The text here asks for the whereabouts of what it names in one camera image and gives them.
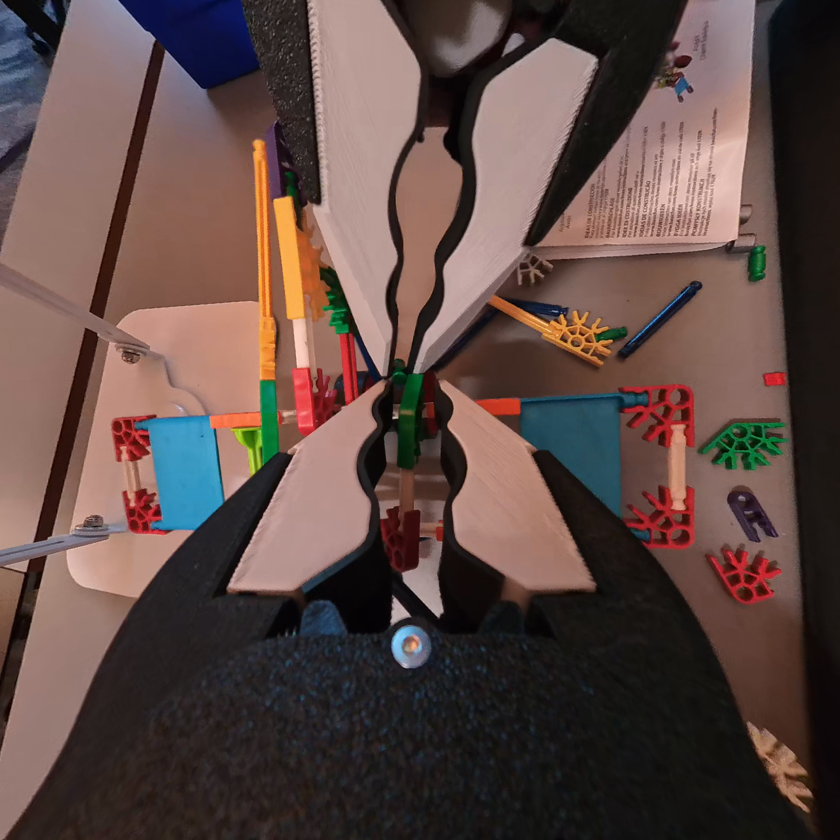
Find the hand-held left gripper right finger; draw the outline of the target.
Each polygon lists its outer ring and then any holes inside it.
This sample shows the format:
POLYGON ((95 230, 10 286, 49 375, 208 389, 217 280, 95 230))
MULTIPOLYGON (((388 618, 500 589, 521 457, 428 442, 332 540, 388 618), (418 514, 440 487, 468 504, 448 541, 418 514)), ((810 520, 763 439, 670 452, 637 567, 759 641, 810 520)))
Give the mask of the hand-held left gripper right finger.
POLYGON ((453 385, 440 385, 453 406, 447 430, 466 462, 452 505, 457 543, 502 574, 506 594, 594 592, 534 447, 453 385))

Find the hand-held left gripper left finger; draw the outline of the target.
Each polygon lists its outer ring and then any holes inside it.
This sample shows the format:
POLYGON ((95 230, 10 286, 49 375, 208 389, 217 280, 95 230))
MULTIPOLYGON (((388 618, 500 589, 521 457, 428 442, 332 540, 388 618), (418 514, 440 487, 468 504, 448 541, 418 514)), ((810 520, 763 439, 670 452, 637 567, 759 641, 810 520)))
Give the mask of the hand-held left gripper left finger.
POLYGON ((381 472, 364 460, 384 454, 388 385, 374 384, 294 447, 228 593, 306 592, 371 542, 381 472))

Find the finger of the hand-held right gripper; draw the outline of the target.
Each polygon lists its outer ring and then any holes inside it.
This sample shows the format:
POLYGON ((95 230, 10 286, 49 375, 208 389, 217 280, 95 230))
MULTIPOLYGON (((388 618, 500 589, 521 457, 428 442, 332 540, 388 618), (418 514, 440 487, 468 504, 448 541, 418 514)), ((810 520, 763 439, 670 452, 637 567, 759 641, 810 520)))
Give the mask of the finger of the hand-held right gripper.
POLYGON ((524 255, 598 65, 583 49, 540 38, 471 82, 458 129, 463 183, 435 251, 434 288, 417 317, 410 372, 438 360, 524 255))
POLYGON ((422 127, 426 68, 394 2, 308 2, 320 198, 314 216, 377 368, 390 365, 403 234, 396 184, 422 127))

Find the colourful toy rod airplane model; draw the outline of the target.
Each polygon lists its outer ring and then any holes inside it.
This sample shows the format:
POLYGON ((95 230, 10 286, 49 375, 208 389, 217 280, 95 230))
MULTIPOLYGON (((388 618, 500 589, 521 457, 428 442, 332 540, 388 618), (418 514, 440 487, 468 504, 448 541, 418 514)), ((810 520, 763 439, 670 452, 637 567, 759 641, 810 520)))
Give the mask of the colourful toy rod airplane model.
MULTIPOLYGON (((278 123, 254 142, 259 301, 259 410, 209 415, 201 407, 180 416, 121 416, 112 420, 117 461, 127 488, 122 492, 131 532, 164 534, 197 529, 224 501, 217 431, 228 429, 248 452, 249 473, 279 450, 279 429, 296 424, 303 434, 325 424, 351 404, 379 374, 362 350, 337 274, 320 260, 302 208, 298 174, 278 123), (296 409, 277 412, 278 328, 272 302, 269 212, 280 226, 280 255, 292 258, 292 280, 284 283, 295 342, 291 370, 296 409)), ((695 538, 695 491, 686 484, 686 451, 695 442, 694 398, 682 385, 624 387, 617 393, 543 399, 496 398, 478 405, 496 417, 519 417, 521 435, 550 451, 610 509, 621 502, 617 415, 631 414, 629 427, 647 424, 644 438, 668 450, 668 484, 653 496, 649 511, 629 506, 625 524, 649 548, 681 550, 695 538)))

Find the yellow rod with yellow connector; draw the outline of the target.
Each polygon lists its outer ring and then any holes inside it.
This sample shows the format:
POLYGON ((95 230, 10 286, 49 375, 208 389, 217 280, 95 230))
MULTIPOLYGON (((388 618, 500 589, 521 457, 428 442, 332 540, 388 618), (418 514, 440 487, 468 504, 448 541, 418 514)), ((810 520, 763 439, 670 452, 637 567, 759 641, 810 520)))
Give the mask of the yellow rod with yellow connector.
POLYGON ((489 304, 499 312, 537 333, 542 340, 558 347, 574 357, 602 367, 612 355, 613 334, 601 325, 599 318, 589 323, 588 311, 568 312, 566 308, 554 308, 550 314, 542 315, 532 305, 520 305, 499 296, 493 296, 489 304))

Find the white instruction booklet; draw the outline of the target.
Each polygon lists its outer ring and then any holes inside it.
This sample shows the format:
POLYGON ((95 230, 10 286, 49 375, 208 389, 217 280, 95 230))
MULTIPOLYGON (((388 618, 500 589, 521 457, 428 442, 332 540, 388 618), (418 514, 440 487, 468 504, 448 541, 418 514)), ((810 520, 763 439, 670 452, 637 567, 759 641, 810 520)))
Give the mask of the white instruction booklet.
POLYGON ((754 10, 688 2, 650 92, 537 255, 640 256, 737 237, 754 10))

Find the blue plastic bin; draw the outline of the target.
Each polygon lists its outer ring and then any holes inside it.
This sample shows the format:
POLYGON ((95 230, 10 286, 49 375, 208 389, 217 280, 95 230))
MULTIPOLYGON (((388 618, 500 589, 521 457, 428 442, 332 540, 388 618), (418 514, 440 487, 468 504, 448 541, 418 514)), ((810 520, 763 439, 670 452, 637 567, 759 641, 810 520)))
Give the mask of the blue plastic bin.
POLYGON ((122 1, 121 4, 205 90, 259 68, 240 1, 122 1))

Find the white stand with wooden board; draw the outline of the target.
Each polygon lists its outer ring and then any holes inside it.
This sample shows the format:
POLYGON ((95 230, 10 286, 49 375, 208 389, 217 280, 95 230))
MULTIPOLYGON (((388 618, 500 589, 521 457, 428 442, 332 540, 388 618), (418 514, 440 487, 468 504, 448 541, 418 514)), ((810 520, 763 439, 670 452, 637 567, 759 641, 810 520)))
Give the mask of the white stand with wooden board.
POLYGON ((248 478, 225 427, 259 421, 253 301, 153 308, 119 325, 2 267, 2 284, 94 332, 110 350, 94 387, 72 534, 2 552, 65 551, 80 586, 137 597, 248 478))

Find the purple clip connector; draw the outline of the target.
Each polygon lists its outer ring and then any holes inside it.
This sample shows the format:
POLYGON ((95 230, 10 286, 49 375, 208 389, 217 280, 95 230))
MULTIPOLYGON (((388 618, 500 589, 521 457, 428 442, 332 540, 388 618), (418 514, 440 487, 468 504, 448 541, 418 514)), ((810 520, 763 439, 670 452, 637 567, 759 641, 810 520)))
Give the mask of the purple clip connector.
POLYGON ((763 538, 779 537, 766 510, 748 488, 744 486, 733 488, 728 493, 727 503, 749 541, 759 543, 763 538))

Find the red fan connector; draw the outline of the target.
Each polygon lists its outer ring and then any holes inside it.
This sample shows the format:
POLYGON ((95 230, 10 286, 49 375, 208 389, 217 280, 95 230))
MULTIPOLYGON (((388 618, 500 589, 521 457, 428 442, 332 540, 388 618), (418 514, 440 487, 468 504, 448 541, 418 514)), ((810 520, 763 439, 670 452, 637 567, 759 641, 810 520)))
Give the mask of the red fan connector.
POLYGON ((719 554, 707 553, 706 560, 736 602, 755 605, 774 598, 771 582, 782 574, 782 569, 761 552, 722 548, 719 554))

